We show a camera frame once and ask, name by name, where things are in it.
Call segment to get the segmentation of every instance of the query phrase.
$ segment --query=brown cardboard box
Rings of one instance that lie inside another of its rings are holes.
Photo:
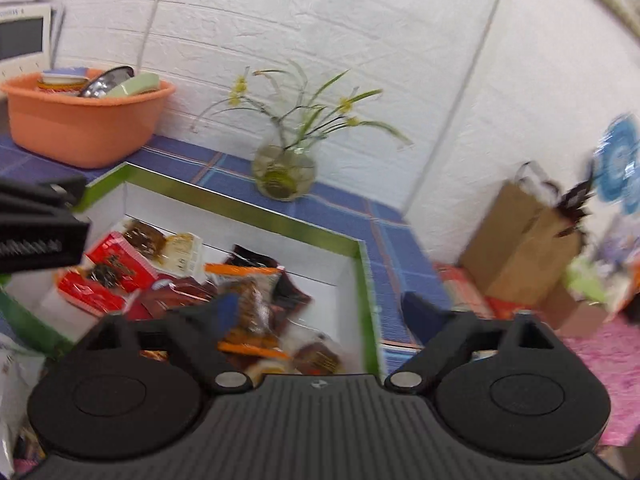
[[[541,318],[564,337],[589,337],[607,319],[607,310],[600,304],[575,301],[559,282],[536,308]]]
[[[580,253],[580,236],[559,234],[570,223],[513,182],[505,182],[460,266],[485,296],[536,305]]]

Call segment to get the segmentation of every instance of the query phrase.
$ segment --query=ribbed black surface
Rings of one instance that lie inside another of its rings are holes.
[[[220,397],[203,423],[152,456],[113,464],[52,456],[30,480],[605,480],[594,456],[553,465],[501,462],[444,431],[423,399],[373,376],[269,376]]]

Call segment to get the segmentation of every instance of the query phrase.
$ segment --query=white snack package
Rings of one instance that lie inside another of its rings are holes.
[[[0,474],[14,473],[14,446],[27,410],[27,399],[40,379],[43,355],[0,337]]]

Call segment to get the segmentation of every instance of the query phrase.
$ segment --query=plastic tub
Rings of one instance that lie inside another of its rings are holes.
[[[89,78],[102,70],[89,70]],[[175,86],[134,97],[89,99],[37,92],[40,73],[6,81],[12,139],[30,152],[78,168],[104,168],[144,146]]]

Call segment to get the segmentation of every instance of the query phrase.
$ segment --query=black circular disc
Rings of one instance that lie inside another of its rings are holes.
[[[549,350],[499,355],[454,369],[437,387],[436,408],[452,432],[516,460],[552,462],[593,449],[610,411],[596,377]]]
[[[85,460],[121,460],[180,437],[200,410],[200,389],[167,362],[113,351],[63,363],[28,404],[45,448]]]

